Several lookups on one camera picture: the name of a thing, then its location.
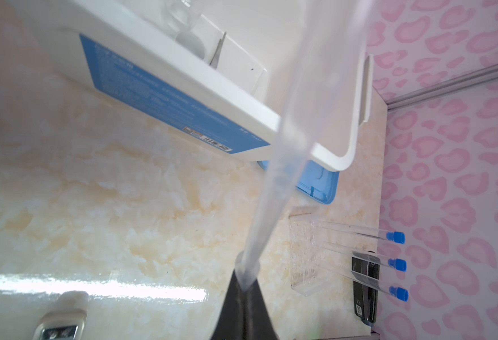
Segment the clear glass beaker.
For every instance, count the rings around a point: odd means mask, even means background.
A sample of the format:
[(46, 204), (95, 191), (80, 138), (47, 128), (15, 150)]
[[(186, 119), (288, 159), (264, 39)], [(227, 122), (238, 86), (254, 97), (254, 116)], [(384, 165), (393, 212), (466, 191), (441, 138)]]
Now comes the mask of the clear glass beaker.
[(200, 19), (207, 1), (170, 0), (165, 2), (164, 23), (175, 33), (190, 31)]

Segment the glass stirring rod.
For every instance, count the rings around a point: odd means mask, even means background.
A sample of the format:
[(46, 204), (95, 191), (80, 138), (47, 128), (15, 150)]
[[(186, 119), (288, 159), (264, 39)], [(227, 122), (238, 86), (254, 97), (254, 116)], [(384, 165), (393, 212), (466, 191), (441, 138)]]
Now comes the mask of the glass stirring rod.
[(333, 110), (336, 97), (348, 87), (348, 73), (360, 53), (375, 5), (373, 1), (311, 1), (294, 74), (283, 106), (279, 132), (266, 172), (264, 188), (236, 259), (240, 289), (258, 277), (260, 257)]

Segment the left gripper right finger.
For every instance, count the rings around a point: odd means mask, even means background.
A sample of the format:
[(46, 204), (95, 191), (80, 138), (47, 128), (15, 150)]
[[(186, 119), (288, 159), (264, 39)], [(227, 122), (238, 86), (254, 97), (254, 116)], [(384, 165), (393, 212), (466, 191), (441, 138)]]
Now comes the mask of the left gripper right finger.
[(245, 292), (244, 339), (278, 339), (258, 281), (255, 281)]

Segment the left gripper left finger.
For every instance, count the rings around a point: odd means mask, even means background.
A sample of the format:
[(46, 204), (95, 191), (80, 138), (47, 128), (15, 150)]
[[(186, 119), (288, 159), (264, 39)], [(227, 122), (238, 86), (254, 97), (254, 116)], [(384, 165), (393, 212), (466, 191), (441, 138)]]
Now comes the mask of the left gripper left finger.
[(236, 273), (233, 272), (211, 339), (245, 339), (245, 300), (245, 292), (240, 287)]

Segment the blue plastic lid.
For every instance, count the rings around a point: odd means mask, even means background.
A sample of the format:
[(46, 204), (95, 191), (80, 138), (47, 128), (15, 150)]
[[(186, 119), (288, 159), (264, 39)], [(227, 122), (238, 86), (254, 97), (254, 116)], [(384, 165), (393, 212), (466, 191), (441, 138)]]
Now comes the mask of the blue plastic lid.
[(335, 199), (339, 174), (339, 171), (328, 171), (321, 165), (308, 161), (297, 190), (320, 204), (330, 205)]

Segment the metal tweezers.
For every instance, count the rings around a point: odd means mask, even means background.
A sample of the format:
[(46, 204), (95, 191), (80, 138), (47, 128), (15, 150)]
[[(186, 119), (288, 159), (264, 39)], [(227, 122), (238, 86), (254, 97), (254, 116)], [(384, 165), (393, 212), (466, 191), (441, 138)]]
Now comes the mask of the metal tweezers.
[(221, 56), (221, 51), (222, 51), (222, 48), (223, 48), (223, 44), (225, 43), (226, 41), (226, 36), (227, 36), (227, 32), (225, 31), (222, 35), (222, 37), (219, 39), (219, 42), (216, 46), (216, 49), (214, 51), (214, 54), (213, 54), (213, 57), (209, 63), (209, 66), (213, 69), (216, 69), (218, 67), (218, 64), (219, 64), (219, 59), (220, 59), (220, 56)]

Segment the small white ceramic dish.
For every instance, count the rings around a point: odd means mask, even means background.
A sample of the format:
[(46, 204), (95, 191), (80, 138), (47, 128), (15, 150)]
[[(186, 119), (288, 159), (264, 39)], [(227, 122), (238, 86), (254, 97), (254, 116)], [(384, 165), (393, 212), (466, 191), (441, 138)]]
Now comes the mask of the small white ceramic dish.
[(178, 33), (175, 36), (175, 41), (199, 59), (203, 60), (205, 58), (206, 48), (202, 40), (192, 32)]

